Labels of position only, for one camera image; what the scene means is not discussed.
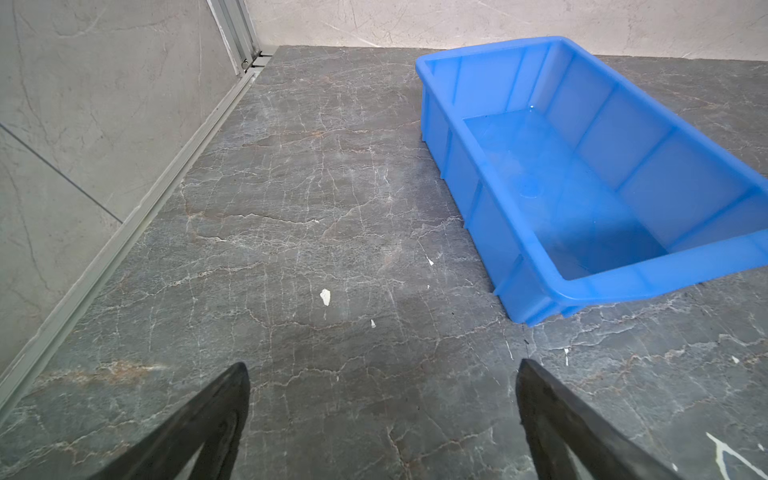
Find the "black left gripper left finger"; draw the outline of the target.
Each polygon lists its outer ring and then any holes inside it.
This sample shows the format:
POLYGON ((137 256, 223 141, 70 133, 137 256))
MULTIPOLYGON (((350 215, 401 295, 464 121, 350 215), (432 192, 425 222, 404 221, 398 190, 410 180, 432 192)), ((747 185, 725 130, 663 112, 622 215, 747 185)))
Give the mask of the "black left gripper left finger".
POLYGON ((249 413, 250 379, 237 362, 93 479, 229 479, 249 413))

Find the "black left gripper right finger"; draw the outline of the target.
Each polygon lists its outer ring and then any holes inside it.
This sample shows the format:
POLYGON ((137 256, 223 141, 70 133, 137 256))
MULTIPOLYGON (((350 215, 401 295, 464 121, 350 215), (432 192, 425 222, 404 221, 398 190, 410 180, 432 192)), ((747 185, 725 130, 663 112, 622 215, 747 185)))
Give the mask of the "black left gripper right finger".
POLYGON ((524 358, 516 399, 540 479, 577 479, 578 458, 594 479, 677 479, 538 362, 524 358))

